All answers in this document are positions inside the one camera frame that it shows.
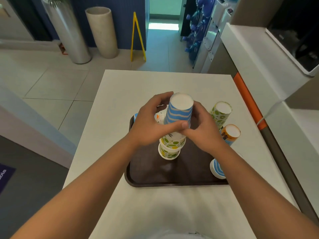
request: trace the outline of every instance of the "purple sign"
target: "purple sign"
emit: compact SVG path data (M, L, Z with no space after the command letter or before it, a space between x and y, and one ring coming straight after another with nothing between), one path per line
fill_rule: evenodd
M0 193L5 188L16 169L0 164Z

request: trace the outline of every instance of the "hand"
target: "hand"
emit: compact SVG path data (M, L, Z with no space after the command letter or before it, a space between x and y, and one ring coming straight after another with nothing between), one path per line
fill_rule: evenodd
M197 101L194 101L192 116L192 119L198 120L198 128L187 128L180 133L190 138L203 151L215 156L216 151L227 144L222 139L214 119Z
M188 128L187 121L176 121L170 124L158 124L155 113L164 110L174 92L166 92L153 96L138 112L136 120L128 136L136 141L137 146L145 146L156 142L161 137Z

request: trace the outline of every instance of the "yellow a-frame sign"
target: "yellow a-frame sign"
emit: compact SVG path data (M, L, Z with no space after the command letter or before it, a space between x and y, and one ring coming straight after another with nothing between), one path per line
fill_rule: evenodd
M142 45L142 49L143 49L143 54L144 54L144 59L146 61L146 55L145 55L145 49L144 49L143 40L142 40L142 36L141 36L141 31L140 31L139 26L138 26L138 18L136 16L136 12L134 12L133 13L132 45L131 45L131 62L133 61L133 41L134 41L135 23L136 23L136 27L138 28L138 35L140 37L140 41L141 41L141 45Z

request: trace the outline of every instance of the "white cable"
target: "white cable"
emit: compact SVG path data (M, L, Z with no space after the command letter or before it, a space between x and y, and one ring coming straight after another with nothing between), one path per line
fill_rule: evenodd
M266 113L266 115L264 115L259 122L257 122L257 126L262 122L262 120L264 120L266 117L268 117L271 113L273 113L277 106L282 103L284 100L281 100L281 101L277 101L275 104L272 105L272 107L269 109L269 111Z

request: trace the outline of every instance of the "sunlight on floor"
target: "sunlight on floor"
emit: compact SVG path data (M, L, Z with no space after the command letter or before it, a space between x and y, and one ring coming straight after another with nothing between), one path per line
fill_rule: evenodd
M178 24L149 23L148 29L177 30Z

